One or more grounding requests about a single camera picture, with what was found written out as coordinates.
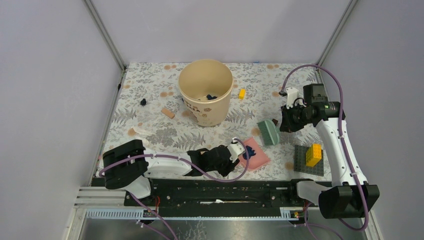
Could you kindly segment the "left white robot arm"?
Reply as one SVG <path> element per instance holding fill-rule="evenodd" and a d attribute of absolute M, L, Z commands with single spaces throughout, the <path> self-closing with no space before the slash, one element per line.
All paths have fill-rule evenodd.
<path fill-rule="evenodd" d="M 226 177 L 239 164 L 239 157 L 247 153 L 246 145 L 238 138 L 234 138 L 227 146 L 184 153 L 154 151 L 146 148 L 142 140 L 136 139 L 104 153 L 103 169 L 98 175 L 104 178 L 108 190 L 125 190 L 142 205 L 148 206 L 155 200 L 149 179 L 151 174 L 206 176 L 218 181 L 218 178 L 211 176 L 211 172 Z"/>

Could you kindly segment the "green hand brush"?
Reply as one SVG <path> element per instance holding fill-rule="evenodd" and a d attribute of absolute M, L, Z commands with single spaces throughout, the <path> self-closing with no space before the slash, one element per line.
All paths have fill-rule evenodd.
<path fill-rule="evenodd" d="M 273 119 L 264 119 L 256 125 L 265 146 L 276 146 L 280 143 L 280 132 Z"/>

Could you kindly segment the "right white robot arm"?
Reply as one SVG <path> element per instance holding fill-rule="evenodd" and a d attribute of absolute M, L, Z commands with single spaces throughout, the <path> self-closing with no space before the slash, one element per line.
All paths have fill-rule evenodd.
<path fill-rule="evenodd" d="M 319 207 L 326 219 L 368 218 L 380 196 L 377 185 L 369 184 L 356 160 L 347 133 L 343 101 L 329 101 L 323 84 L 303 87 L 300 97 L 296 88 L 280 91 L 286 97 L 281 107 L 281 132 L 294 133 L 306 125 L 315 127 L 322 140 L 331 171 L 331 187 L 313 180 L 299 180 L 287 191 L 293 206 L 305 200 Z"/>

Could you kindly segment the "dark blue paper scrap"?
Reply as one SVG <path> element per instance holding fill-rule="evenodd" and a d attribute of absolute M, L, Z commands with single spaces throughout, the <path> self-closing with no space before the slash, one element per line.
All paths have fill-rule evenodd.
<path fill-rule="evenodd" d="M 210 95 L 210 94 L 208 94 L 208 95 L 206 96 L 206 99 L 207 99 L 208 101 L 211 101 L 211 100 L 214 100 L 214 99 L 217 99 L 217 98 L 218 98 L 217 96 Z"/>

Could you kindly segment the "pink plastic dustpan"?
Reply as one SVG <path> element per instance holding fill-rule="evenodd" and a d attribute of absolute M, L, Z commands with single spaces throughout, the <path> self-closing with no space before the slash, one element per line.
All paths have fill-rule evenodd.
<path fill-rule="evenodd" d="M 256 171 L 271 162 L 271 159 L 265 154 L 265 152 L 253 137 L 248 138 L 243 143 L 245 146 L 251 146 L 256 152 L 256 155 L 249 159 L 247 168 L 249 172 Z"/>

